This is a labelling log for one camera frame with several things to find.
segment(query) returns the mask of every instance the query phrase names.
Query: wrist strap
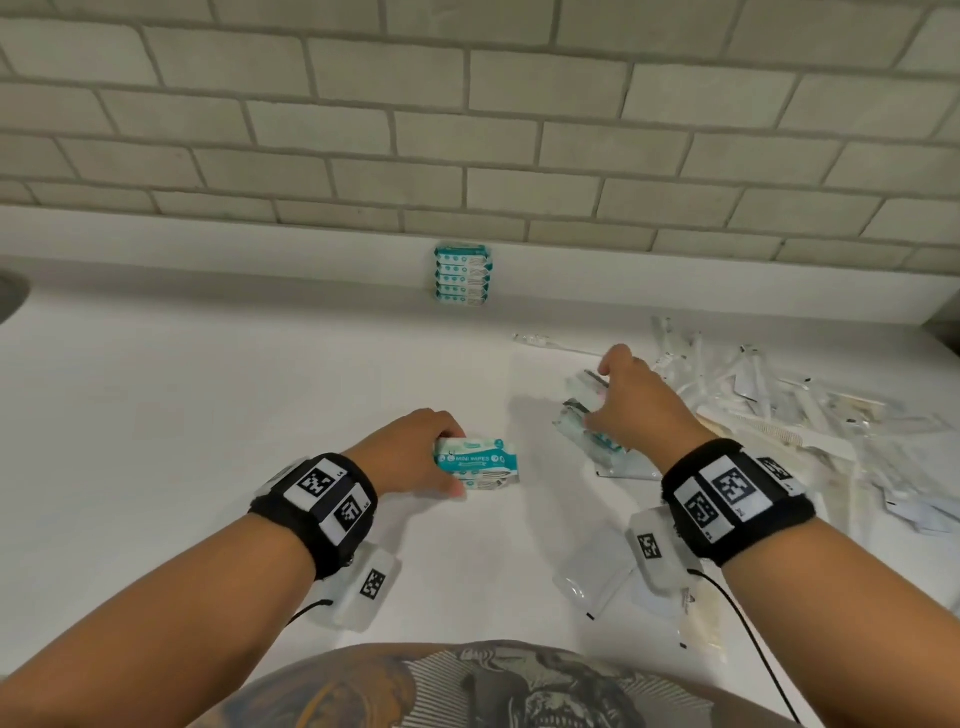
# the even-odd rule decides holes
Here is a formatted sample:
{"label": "wrist strap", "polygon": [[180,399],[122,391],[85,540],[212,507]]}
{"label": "wrist strap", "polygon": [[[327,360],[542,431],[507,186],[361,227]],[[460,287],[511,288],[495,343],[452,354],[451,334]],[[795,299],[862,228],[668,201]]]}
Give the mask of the wrist strap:
{"label": "wrist strap", "polygon": [[377,506],[366,474],[344,455],[327,453],[281,471],[269,485],[250,512],[293,531],[313,556],[318,580],[347,566]]}
{"label": "wrist strap", "polygon": [[663,478],[677,532],[700,558],[723,567],[778,531],[816,516],[804,487],[771,457],[734,440],[695,449]]}

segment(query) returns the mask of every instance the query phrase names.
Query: tiled backsplash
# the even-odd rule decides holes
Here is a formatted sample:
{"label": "tiled backsplash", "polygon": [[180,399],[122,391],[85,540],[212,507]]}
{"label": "tiled backsplash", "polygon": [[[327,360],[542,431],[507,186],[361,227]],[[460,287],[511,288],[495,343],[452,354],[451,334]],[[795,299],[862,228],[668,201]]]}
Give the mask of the tiled backsplash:
{"label": "tiled backsplash", "polygon": [[0,0],[0,200],[960,275],[960,3]]}

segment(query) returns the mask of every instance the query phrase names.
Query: forearm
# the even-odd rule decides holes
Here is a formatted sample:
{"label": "forearm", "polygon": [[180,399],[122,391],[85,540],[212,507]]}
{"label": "forearm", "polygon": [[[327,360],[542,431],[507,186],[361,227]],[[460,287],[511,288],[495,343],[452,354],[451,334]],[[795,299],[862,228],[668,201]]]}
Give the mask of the forearm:
{"label": "forearm", "polygon": [[0,683],[0,724],[186,725],[243,684],[315,574],[293,533],[245,516],[129,586]]}
{"label": "forearm", "polygon": [[789,528],[723,572],[828,725],[960,725],[960,621],[840,532]]}

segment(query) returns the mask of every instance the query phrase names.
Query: black cable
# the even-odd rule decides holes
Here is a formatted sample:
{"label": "black cable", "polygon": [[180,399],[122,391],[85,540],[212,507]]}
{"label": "black cable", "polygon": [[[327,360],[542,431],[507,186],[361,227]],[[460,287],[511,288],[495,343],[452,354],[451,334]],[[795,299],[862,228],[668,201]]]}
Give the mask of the black cable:
{"label": "black cable", "polygon": [[760,649],[760,643],[757,642],[757,641],[756,641],[756,637],[754,637],[754,630],[752,630],[752,629],[750,628],[750,625],[747,623],[747,618],[743,616],[743,613],[742,613],[742,612],[740,611],[740,609],[736,606],[736,602],[733,601],[733,597],[730,596],[729,594],[727,594],[726,590],[724,590],[723,587],[721,587],[719,584],[717,584],[716,581],[714,581],[713,579],[711,579],[709,576],[707,576],[706,574],[704,574],[702,571],[697,571],[696,569],[687,569],[686,572],[687,572],[687,573],[692,573],[694,576],[699,576],[701,579],[706,579],[710,584],[712,584],[714,587],[717,588],[717,591],[718,591],[720,594],[722,594],[725,599],[727,599],[727,601],[728,601],[728,602],[730,603],[730,605],[733,607],[733,610],[736,612],[736,615],[737,615],[738,617],[740,617],[740,621],[743,623],[743,628],[744,628],[745,630],[747,630],[747,634],[750,635],[750,640],[751,640],[751,642],[754,643],[754,647],[756,647],[756,654],[758,654],[758,655],[760,656],[760,660],[763,661],[763,666],[766,667],[766,668],[767,668],[767,672],[770,673],[770,679],[773,680],[773,681],[774,681],[774,685],[777,686],[777,690],[778,690],[778,692],[780,693],[780,697],[783,698],[783,702],[786,703],[786,708],[787,708],[788,711],[790,711],[790,715],[793,716],[793,719],[794,719],[799,725],[803,725],[802,723],[800,723],[800,718],[797,716],[797,712],[793,709],[793,706],[790,705],[790,701],[787,700],[786,693],[783,691],[783,688],[780,686],[780,680],[777,679],[777,675],[774,674],[773,668],[770,667],[770,663],[767,662],[766,655],[764,655],[764,654],[763,654],[763,650]]}
{"label": "black cable", "polygon": [[295,621],[300,619],[303,615],[305,615],[314,607],[332,607],[332,606],[333,606],[333,602],[330,601],[329,599],[321,599],[320,601],[315,601],[313,604],[307,604],[305,607],[303,607],[303,609],[301,609],[299,612],[297,612],[292,617],[290,617],[290,621],[287,622],[287,626],[289,627],[291,624],[293,624]]}

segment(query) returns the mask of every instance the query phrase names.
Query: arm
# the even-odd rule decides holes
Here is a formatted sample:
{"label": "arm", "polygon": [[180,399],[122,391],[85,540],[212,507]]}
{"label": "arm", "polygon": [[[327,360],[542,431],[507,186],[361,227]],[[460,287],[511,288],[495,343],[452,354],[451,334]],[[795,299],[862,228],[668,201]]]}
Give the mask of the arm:
{"label": "arm", "polygon": [[[463,486],[436,467],[447,413],[420,410],[345,455],[377,493]],[[135,582],[0,683],[11,728],[184,726],[237,690],[316,576],[294,534],[247,515]]]}
{"label": "arm", "polygon": [[[714,435],[622,345],[604,359],[590,426],[667,473]],[[826,523],[788,528],[724,576],[780,664],[830,726],[960,725],[960,620]]]}

